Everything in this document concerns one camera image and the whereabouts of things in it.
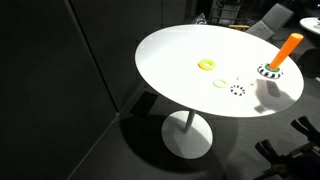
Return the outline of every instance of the black and white ring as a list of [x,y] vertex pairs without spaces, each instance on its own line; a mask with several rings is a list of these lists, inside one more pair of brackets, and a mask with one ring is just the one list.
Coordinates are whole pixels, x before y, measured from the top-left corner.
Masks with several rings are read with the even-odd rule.
[[270,79],[279,79],[283,75],[282,70],[278,69],[278,70],[273,71],[273,70],[267,69],[266,66],[269,66],[269,64],[261,64],[258,67],[258,72],[262,76],[270,78]]
[[244,89],[244,87],[240,86],[240,85],[233,85],[230,87],[230,91],[237,96],[242,96],[246,94],[246,90]]

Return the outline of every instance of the table base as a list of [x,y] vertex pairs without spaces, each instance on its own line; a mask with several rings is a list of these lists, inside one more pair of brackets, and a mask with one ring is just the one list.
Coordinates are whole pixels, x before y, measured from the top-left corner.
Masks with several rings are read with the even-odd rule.
[[162,125],[162,139],[173,154],[185,159],[195,159],[210,149],[212,131],[209,124],[195,114],[190,129],[185,133],[188,114],[188,111],[170,114]]

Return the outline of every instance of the dark floor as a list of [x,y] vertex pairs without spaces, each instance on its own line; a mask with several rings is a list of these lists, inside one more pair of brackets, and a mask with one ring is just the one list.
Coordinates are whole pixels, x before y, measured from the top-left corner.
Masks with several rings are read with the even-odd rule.
[[[303,33],[299,27],[283,29],[274,36],[275,45],[281,47],[284,41],[276,40],[288,37],[291,32]],[[310,48],[313,46],[304,39],[292,58],[296,60]],[[166,116],[187,109],[159,95],[146,118],[141,114],[133,115],[131,110],[143,92],[157,95],[146,83],[142,85],[71,180],[251,180],[269,168],[269,163],[255,150],[255,143],[269,139],[280,154],[286,154],[307,143],[306,137],[290,126],[293,119],[307,115],[320,129],[320,121],[317,121],[320,83],[305,78],[301,98],[286,110],[270,116],[225,118],[199,113],[213,131],[213,145],[205,156],[185,160],[165,147],[160,130]]]

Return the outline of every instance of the orange peg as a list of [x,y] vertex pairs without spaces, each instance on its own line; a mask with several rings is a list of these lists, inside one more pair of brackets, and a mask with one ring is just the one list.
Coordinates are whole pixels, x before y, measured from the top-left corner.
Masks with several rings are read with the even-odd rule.
[[271,70],[277,70],[280,64],[286,59],[286,57],[297,47],[300,41],[303,39],[303,35],[298,33],[292,33],[284,45],[281,47],[277,56],[273,59],[269,65]]

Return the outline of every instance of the gray wall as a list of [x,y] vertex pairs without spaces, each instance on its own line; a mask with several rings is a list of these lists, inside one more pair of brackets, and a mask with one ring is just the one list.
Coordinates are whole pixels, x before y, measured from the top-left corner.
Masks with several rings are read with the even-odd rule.
[[185,0],[71,0],[118,111],[142,78],[135,66],[139,42],[161,27],[182,24]]
[[71,3],[0,3],[0,179],[66,179],[142,83],[138,43],[182,24],[185,9],[185,0]]
[[66,179],[115,118],[63,0],[0,3],[0,179]]

